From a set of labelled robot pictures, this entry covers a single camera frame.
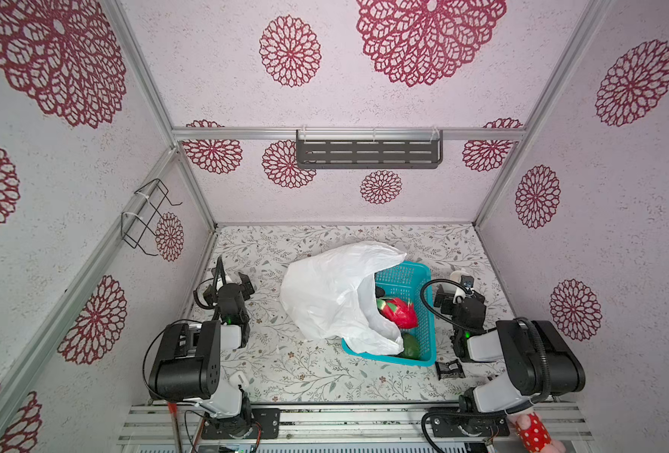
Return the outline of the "grey wall shelf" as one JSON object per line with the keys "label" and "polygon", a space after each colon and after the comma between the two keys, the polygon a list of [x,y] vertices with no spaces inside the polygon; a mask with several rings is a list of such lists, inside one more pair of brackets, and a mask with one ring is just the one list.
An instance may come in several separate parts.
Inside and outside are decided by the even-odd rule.
{"label": "grey wall shelf", "polygon": [[394,135],[299,130],[295,157],[298,167],[307,170],[431,170],[443,162],[443,148],[440,130]]}

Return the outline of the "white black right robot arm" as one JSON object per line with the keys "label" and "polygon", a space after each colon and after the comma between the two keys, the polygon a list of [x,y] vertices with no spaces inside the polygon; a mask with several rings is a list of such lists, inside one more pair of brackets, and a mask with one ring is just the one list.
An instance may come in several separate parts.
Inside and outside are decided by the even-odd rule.
{"label": "white black right robot arm", "polygon": [[453,327],[457,364],[505,365],[504,375],[467,390],[456,410],[437,410],[438,415],[466,421],[501,419],[551,396],[584,390],[585,369],[552,322],[516,317],[486,330],[483,295],[451,279],[425,282],[419,297],[427,311]]}

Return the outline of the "red handled tool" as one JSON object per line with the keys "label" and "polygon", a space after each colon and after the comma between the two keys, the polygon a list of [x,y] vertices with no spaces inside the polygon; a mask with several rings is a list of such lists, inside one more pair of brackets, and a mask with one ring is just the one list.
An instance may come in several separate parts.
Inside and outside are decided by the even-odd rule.
{"label": "red handled tool", "polygon": [[173,403],[173,402],[168,402],[167,403],[167,409],[169,411],[170,418],[171,418],[175,453],[183,453],[183,447],[182,447],[182,443],[181,443],[181,433],[179,432],[179,408],[178,408],[178,405],[176,403]]}

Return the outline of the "small black packet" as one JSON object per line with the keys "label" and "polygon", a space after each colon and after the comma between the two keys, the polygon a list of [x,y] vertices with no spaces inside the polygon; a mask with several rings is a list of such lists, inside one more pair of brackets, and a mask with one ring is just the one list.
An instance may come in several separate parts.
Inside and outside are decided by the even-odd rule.
{"label": "small black packet", "polygon": [[455,359],[450,362],[436,362],[436,377],[442,379],[464,379],[466,377],[462,362]]}

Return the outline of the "red dragon fruit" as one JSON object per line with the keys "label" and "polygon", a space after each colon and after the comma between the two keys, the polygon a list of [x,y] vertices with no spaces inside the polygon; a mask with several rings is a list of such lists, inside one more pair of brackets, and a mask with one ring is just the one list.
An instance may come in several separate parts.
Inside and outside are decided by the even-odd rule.
{"label": "red dragon fruit", "polygon": [[400,330],[411,330],[419,326],[419,319],[412,302],[396,297],[377,299],[379,313],[394,323]]}

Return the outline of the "pink plush toy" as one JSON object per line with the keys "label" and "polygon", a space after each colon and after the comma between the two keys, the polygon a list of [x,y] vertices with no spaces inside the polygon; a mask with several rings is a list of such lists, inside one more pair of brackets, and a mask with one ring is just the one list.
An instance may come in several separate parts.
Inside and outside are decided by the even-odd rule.
{"label": "pink plush toy", "polygon": [[565,453],[567,451],[560,441],[553,439],[534,411],[522,411],[508,415],[507,419],[516,429],[528,452]]}

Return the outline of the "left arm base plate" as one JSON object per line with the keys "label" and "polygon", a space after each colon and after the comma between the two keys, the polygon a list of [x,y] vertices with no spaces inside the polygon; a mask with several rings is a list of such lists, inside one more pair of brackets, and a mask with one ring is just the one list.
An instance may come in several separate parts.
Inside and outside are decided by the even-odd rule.
{"label": "left arm base plate", "polygon": [[234,417],[210,418],[204,424],[203,440],[247,439],[255,441],[277,439],[281,422],[281,410],[272,408],[244,409]]}

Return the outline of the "dark green avocado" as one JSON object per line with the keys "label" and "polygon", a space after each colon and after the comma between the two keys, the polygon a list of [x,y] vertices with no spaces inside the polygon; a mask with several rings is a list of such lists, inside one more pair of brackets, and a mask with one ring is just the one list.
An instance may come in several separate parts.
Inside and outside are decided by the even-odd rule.
{"label": "dark green avocado", "polygon": [[417,338],[409,332],[402,332],[403,351],[398,354],[398,358],[419,361],[421,350]]}

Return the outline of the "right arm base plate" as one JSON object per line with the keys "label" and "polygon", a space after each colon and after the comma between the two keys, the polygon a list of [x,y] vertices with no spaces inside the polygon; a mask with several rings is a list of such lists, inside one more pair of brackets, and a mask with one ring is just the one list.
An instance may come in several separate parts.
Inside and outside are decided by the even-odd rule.
{"label": "right arm base plate", "polygon": [[508,437],[510,429],[505,417],[481,413],[460,413],[455,408],[432,409],[427,422],[434,436],[450,437]]}

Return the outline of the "teal plastic basket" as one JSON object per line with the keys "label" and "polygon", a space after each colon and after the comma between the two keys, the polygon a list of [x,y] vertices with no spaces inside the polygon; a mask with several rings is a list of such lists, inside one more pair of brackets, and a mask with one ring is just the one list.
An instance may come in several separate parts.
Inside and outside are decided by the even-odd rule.
{"label": "teal plastic basket", "polygon": [[381,318],[391,321],[400,330],[403,351],[398,355],[373,355],[353,352],[345,341],[341,345],[351,356],[409,366],[432,366],[436,362],[436,323],[426,305],[433,302],[432,291],[426,290],[423,303],[420,290],[432,278],[430,269],[420,263],[403,262],[375,275],[376,299]]}

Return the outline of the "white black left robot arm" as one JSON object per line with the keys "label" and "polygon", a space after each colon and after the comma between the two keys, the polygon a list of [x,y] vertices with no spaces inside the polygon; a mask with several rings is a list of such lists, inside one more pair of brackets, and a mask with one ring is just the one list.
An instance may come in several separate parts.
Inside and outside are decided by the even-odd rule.
{"label": "white black left robot arm", "polygon": [[142,366],[143,383],[151,398],[192,405],[220,434],[243,438],[254,428],[253,411],[244,385],[224,376],[221,354],[249,343],[246,302],[255,289],[249,276],[229,276],[222,258],[208,282],[204,291],[194,291],[194,302],[212,318],[166,326],[153,340],[158,345],[153,364]]}

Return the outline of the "white cup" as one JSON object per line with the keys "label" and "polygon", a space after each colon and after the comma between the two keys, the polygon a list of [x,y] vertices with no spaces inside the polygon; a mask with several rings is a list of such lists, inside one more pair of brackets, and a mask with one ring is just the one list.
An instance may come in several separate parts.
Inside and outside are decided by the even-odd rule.
{"label": "white cup", "polygon": [[456,282],[456,285],[451,289],[455,297],[466,298],[470,295],[474,285],[474,277],[466,270],[453,271],[450,275],[450,280]]}

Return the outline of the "white plastic bag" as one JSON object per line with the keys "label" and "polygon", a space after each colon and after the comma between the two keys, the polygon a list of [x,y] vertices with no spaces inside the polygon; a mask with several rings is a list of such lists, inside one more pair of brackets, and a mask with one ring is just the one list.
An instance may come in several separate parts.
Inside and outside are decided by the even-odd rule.
{"label": "white plastic bag", "polygon": [[281,305],[308,340],[338,337],[357,354],[396,356],[404,341],[379,312],[375,275],[405,258],[396,247],[364,241],[297,260],[284,274]]}

